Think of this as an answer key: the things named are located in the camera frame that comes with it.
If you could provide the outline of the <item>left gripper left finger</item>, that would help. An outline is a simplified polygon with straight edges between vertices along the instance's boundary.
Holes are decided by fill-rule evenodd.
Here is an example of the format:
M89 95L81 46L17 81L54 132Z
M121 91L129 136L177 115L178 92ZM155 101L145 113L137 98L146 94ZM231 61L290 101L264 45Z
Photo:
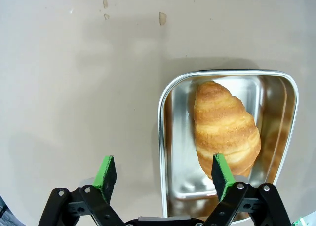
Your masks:
M110 206L116 180L114 157L105 156L92 184L73 192L52 190L38 226L76 226L82 216L91 216L97 226L125 226Z

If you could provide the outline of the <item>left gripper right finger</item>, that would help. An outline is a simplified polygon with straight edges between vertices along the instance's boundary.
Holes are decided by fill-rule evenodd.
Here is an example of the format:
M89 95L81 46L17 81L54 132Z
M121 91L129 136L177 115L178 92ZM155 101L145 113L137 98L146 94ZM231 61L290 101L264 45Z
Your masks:
M213 156L211 177L219 203L202 226L230 226L237 213L247 213L254 226L291 226L275 185L237 181L221 153Z

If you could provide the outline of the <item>golden brown croissant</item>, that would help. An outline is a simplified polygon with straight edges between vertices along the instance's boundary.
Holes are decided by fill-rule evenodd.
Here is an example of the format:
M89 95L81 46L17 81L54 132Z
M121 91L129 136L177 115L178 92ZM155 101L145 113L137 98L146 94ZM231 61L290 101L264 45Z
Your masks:
M248 176L261 150L253 116L224 86L198 86L194 103L194 138L199 164L211 177L213 155L224 155L234 175Z

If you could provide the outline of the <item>rectangular stainless steel container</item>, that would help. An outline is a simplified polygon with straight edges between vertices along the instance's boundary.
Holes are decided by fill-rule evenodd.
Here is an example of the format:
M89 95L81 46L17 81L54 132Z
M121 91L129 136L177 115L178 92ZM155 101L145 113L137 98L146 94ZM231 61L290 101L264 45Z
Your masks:
M275 184L290 145L299 104L294 79L273 70L202 70L168 84L158 105L162 213L205 220L218 204L213 182L203 172L194 138L198 86L214 81L238 97L259 129L261 150L248 175L258 187Z

